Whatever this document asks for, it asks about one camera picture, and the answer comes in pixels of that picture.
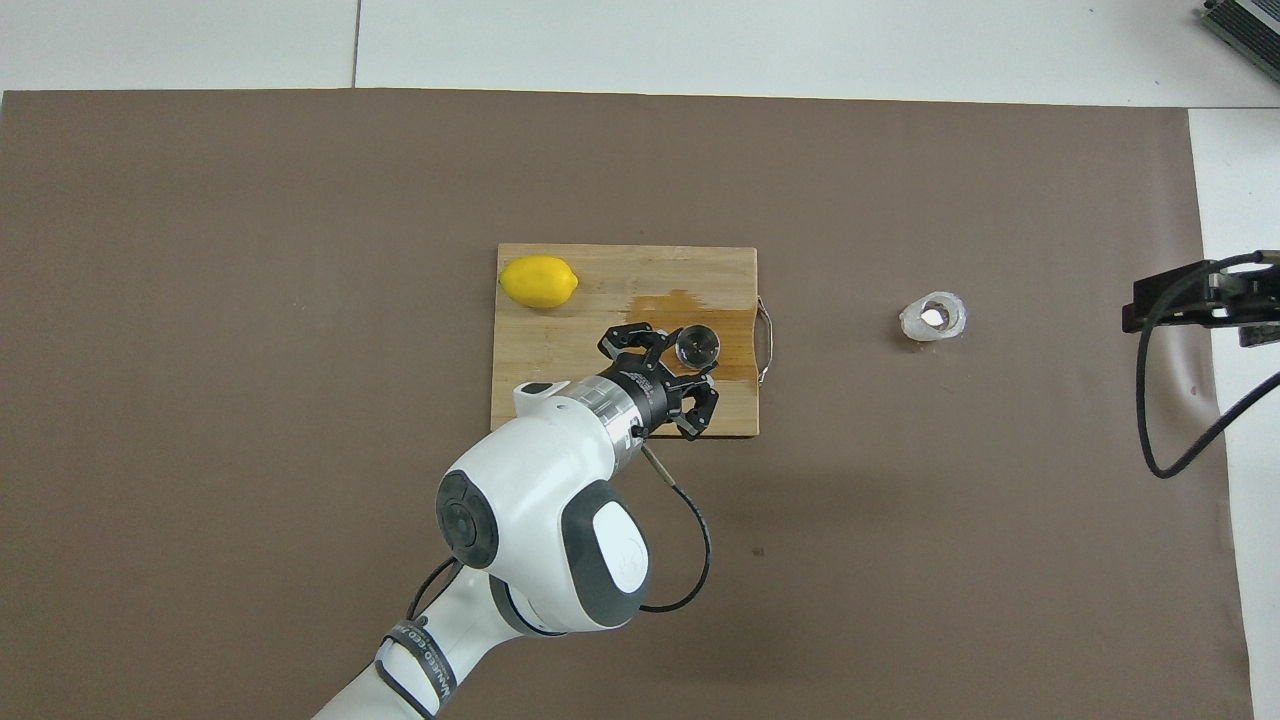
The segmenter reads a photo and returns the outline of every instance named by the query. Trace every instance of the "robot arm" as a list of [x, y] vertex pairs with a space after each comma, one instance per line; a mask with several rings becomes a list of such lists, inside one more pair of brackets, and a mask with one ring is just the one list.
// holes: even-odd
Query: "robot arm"
[[[493, 647], [635, 616], [649, 550], [608, 480], [668, 421], [700, 436], [717, 398], [714, 364], [685, 377], [662, 364], [673, 338], [644, 323], [611, 328], [599, 348], [613, 363], [600, 374], [515, 389], [516, 419], [462, 455], [436, 492], [462, 570], [387, 633], [374, 662], [316, 717], [434, 717]], [[685, 397], [695, 401], [687, 413]]]

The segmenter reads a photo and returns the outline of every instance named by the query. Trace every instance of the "white table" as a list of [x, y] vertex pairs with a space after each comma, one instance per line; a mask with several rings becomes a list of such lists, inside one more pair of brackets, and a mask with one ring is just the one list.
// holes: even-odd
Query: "white table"
[[[0, 88], [394, 86], [1193, 108], [1206, 256], [1277, 247], [1280, 85], [1201, 28], [1196, 8], [1193, 0], [0, 0]], [[1280, 346], [1234, 343], [1228, 331], [1213, 336], [1224, 407], [1280, 368]], [[1277, 436], [1280, 397], [1228, 432], [1261, 720], [1280, 720]]]

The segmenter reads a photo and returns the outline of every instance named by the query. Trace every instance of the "black cable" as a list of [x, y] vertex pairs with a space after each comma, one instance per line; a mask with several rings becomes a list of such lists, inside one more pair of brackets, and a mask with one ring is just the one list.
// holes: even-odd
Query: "black cable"
[[710, 528], [707, 527], [707, 519], [703, 518], [703, 511], [698, 509], [698, 505], [694, 502], [694, 498], [689, 497], [689, 493], [686, 493], [684, 489], [681, 489], [678, 484], [676, 484], [675, 478], [672, 478], [671, 473], [668, 473], [667, 469], [662, 465], [662, 462], [658, 460], [658, 456], [654, 455], [652, 450], [649, 450], [648, 445], [643, 446], [641, 451], [644, 452], [644, 456], [649, 459], [649, 464], [653, 465], [653, 469], [658, 471], [658, 475], [662, 477], [664, 483], [667, 483], [667, 487], [676, 491], [676, 495], [680, 496], [680, 500], [684, 500], [685, 505], [687, 505], [689, 509], [692, 510], [694, 518], [698, 519], [698, 527], [703, 530], [703, 550], [704, 550], [703, 574], [699, 575], [698, 583], [694, 585], [694, 589], [689, 591], [689, 593], [685, 597], [669, 605], [640, 606], [640, 610], [645, 612], [671, 612], [672, 610], [680, 610], [681, 607], [692, 602], [692, 600], [698, 597], [698, 593], [703, 591], [703, 585], [707, 584], [707, 575], [710, 574], [712, 571], [712, 532]]
[[1147, 434], [1147, 350], [1151, 345], [1151, 333], [1155, 331], [1156, 325], [1160, 324], [1160, 319], [1172, 305], [1174, 299], [1178, 297], [1183, 291], [1189, 288], [1197, 281], [1203, 279], [1219, 270], [1231, 268], [1234, 265], [1244, 265], [1248, 263], [1265, 263], [1272, 256], [1271, 252], [1263, 252], [1262, 250], [1256, 250], [1247, 255], [1233, 255], [1224, 260], [1215, 260], [1208, 265], [1197, 268], [1190, 273], [1178, 278], [1164, 292], [1156, 299], [1156, 304], [1147, 313], [1146, 320], [1142, 323], [1142, 334], [1138, 338], [1138, 372], [1137, 372], [1137, 406], [1138, 406], [1138, 442], [1142, 443], [1142, 457], [1147, 461], [1147, 468], [1153, 475], [1162, 479], [1169, 479], [1181, 473], [1190, 465], [1192, 460], [1206, 448], [1208, 443], [1213, 442], [1217, 436], [1222, 434], [1236, 418], [1239, 418], [1245, 410], [1253, 406], [1254, 402], [1262, 400], [1262, 397], [1280, 386], [1280, 373], [1276, 373], [1263, 380], [1258, 387], [1249, 391], [1248, 395], [1242, 397], [1235, 405], [1222, 414], [1212, 425], [1204, 430], [1199, 438], [1187, 452], [1181, 455], [1172, 465], [1169, 468], [1161, 468], [1156, 462], [1156, 456], [1151, 451], [1151, 437]]
[[425, 580], [422, 580], [422, 585], [417, 588], [417, 594], [413, 596], [413, 602], [408, 603], [408, 611], [404, 612], [406, 620], [412, 620], [417, 618], [417, 603], [422, 602], [422, 596], [426, 594], [426, 588], [431, 587], [431, 583], [434, 583], [435, 579], [440, 577], [440, 573], [444, 573], [445, 570], [449, 569], [449, 566], [456, 565], [458, 559], [451, 556], [444, 562], [436, 565], [435, 570], [431, 570], [431, 574], [428, 575]]

